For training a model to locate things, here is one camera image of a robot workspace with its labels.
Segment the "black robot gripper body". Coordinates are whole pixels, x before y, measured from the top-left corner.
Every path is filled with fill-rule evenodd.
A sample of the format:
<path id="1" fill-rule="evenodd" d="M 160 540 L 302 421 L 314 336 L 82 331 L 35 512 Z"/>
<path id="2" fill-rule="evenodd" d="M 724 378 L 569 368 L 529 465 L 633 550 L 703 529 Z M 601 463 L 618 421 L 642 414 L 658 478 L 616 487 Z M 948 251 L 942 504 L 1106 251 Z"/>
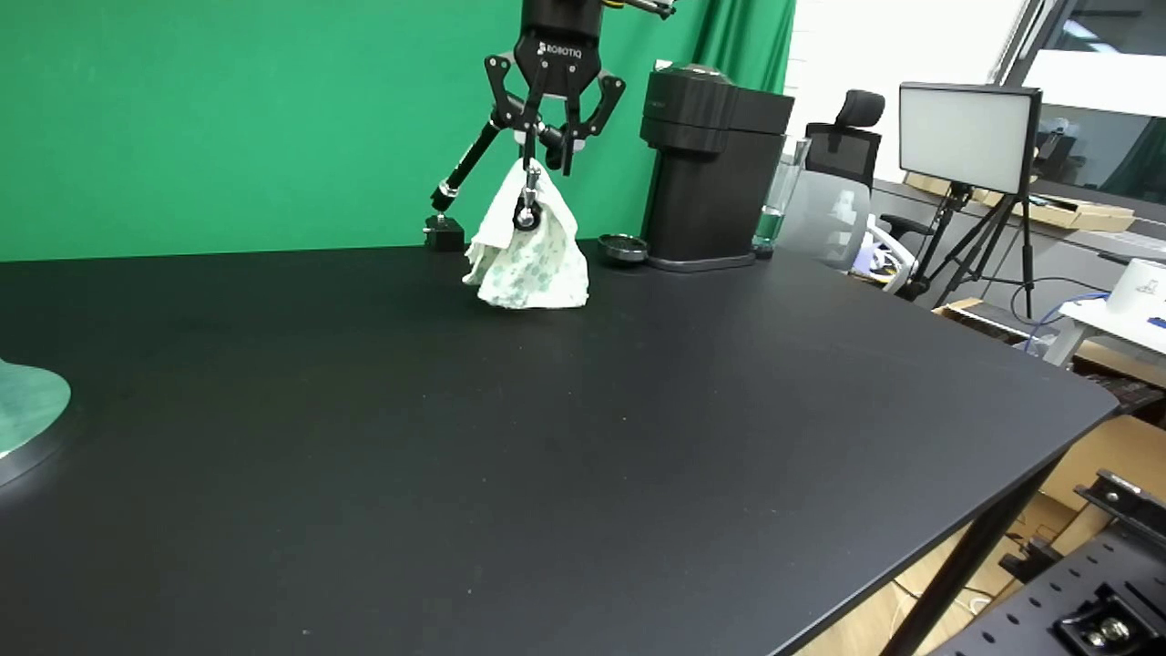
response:
<path id="1" fill-rule="evenodd" d="M 579 97 L 601 74 L 601 0 L 522 0 L 512 62 L 534 96 Z"/>

